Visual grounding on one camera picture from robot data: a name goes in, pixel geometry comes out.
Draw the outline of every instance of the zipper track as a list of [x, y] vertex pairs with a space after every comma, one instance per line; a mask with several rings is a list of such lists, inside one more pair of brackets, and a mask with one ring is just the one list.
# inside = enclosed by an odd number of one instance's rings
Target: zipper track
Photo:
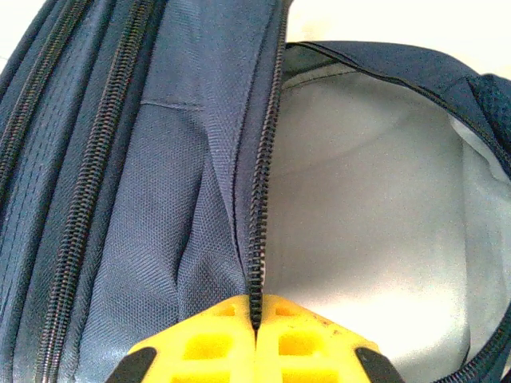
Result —
[[[424, 97], [429, 98], [434, 103], [443, 107], [450, 114], [458, 118], [460, 121], [470, 126], [472, 130], [476, 132], [479, 138], [489, 148], [491, 148], [492, 151], [501, 156], [501, 158], [504, 158], [508, 162], [508, 164], [511, 163], [511, 156], [509, 156], [509, 154], [503, 148], [493, 144], [493, 141], [489, 137], [487, 137], [485, 132], [479, 129], [479, 127], [473, 121], [467, 119], [465, 116], [460, 116], [459, 113], [452, 108], [452, 106], [448, 105], [438, 95], [428, 91], [427, 89], [417, 87], [416, 85], [400, 77], [384, 76], [379, 73], [371, 72], [370, 70], [360, 67], [349, 57], [345, 57], [342, 54], [331, 51], [321, 45], [316, 45], [314, 43], [308, 42], [293, 43], [293, 45], [299, 45], [304, 48], [312, 49], [318, 53], [324, 54], [325, 56], [334, 58], [335, 60], [338, 60], [344, 65], [356, 69], [360, 73], [365, 73], [368, 76], [377, 78], [385, 82], [405, 86], [423, 95]], [[502, 352], [504, 351], [505, 347], [509, 344], [509, 342], [511, 342], [511, 304], [509, 304], [504, 314], [504, 317], [499, 323], [497, 329], [493, 332], [491, 338], [486, 342], [486, 344], [476, 354], [476, 356], [473, 357], [469, 363], [465, 364], [458, 371], [455, 371], [454, 373], [451, 373], [446, 377], [438, 379], [434, 383], [469, 383], [482, 381], [483, 379], [487, 378], [489, 371], [495, 366], [497, 359], [501, 356]]]
[[287, 5], [283, 5], [275, 66], [271, 78], [270, 97], [259, 139], [252, 181], [250, 225], [248, 244], [248, 306], [250, 321], [257, 331], [263, 313], [264, 252], [266, 249], [268, 183], [271, 155], [275, 141], [275, 128], [279, 116], [280, 90], [282, 84], [283, 51], [286, 45]]
[[3, 202], [6, 196], [6, 189], [16, 166], [34, 110], [41, 99], [42, 92], [66, 42], [88, 4], [89, 0], [68, 0], [46, 38], [41, 53], [34, 62], [16, 100], [13, 112], [10, 114], [0, 140], [0, 203]]
[[38, 348], [36, 381], [57, 380], [90, 224], [154, 2], [136, 0], [129, 11], [87, 140], [57, 252], [56, 270]]

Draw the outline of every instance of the yellow plastic object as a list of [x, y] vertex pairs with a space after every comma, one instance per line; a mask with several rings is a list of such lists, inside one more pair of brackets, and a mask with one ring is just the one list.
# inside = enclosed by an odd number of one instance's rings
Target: yellow plastic object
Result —
[[274, 295], [263, 297], [257, 335], [241, 295], [135, 345], [156, 357], [144, 383], [369, 382], [355, 349], [378, 347], [359, 335]]
[[144, 383], [252, 383], [256, 355], [247, 295], [232, 297], [137, 343], [156, 349]]
[[275, 295], [263, 298], [257, 335], [257, 383], [369, 382], [355, 350], [369, 342], [326, 318]]

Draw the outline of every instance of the backpack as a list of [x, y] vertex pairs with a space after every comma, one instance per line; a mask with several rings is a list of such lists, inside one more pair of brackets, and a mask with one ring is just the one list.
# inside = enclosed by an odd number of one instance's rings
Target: backpack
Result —
[[0, 76], [0, 381], [105, 381], [238, 294], [257, 328], [263, 284], [407, 382], [501, 380], [511, 83], [408, 45], [286, 45], [288, 7], [42, 7]]

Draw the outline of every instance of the white background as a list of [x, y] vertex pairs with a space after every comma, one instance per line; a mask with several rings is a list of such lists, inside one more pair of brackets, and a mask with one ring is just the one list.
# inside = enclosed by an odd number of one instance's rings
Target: white background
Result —
[[[42, 3], [0, 0], [0, 69]], [[420, 45], [511, 79], [509, 24], [510, 0], [295, 0], [287, 39]]]

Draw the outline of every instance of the black zipper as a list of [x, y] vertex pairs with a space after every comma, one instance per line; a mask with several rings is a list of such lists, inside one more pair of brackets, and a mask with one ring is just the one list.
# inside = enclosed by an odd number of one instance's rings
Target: black zipper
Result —
[[[468, 119], [466, 116], [461, 116], [457, 110], [455, 110], [451, 105], [447, 104], [437, 94], [434, 94], [427, 89], [418, 87], [405, 79], [385, 76], [380, 73], [367, 70], [367, 68], [362, 68], [349, 57], [343, 56], [342, 54], [329, 50], [321, 45], [316, 45], [314, 43], [308, 42], [293, 43], [292, 45], [300, 45], [305, 48], [312, 49], [316, 52], [324, 54], [325, 56], [334, 58], [338, 62], [356, 69], [360, 73], [365, 73], [366, 75], [377, 78], [379, 80], [405, 86], [414, 90], [415, 92], [432, 100], [434, 103], [447, 110], [451, 115], [455, 116], [457, 119], [469, 126], [479, 136], [479, 138], [489, 148], [491, 148], [494, 153], [497, 154], [497, 156], [506, 161], [508, 166], [511, 164], [511, 157], [501, 146], [495, 145], [494, 140], [491, 137], [488, 137], [486, 133], [477, 126], [477, 124]], [[511, 304], [508, 306], [503, 319], [499, 323], [499, 326], [493, 333], [492, 337], [486, 342], [481, 351], [479, 351], [469, 363], [465, 364], [458, 371], [451, 373], [447, 377], [443, 377], [434, 383], [476, 383], [482, 381], [487, 377], [489, 371], [495, 366], [497, 359], [502, 355], [505, 347], [509, 344], [509, 342], [511, 342]]]
[[275, 65], [271, 78], [270, 96], [266, 107], [263, 130], [259, 139], [252, 179], [250, 225], [248, 243], [248, 305], [250, 321], [257, 331], [263, 313], [264, 252], [266, 249], [268, 182], [271, 154], [275, 140], [275, 127], [279, 116], [280, 91], [282, 88], [283, 52], [286, 47], [288, 4], [282, 5]]
[[34, 110], [89, 0], [68, 0], [34, 62], [0, 140], [0, 204], [18, 161]]
[[38, 348], [36, 381], [56, 381], [97, 197], [155, 0], [136, 0], [115, 51], [75, 183]]

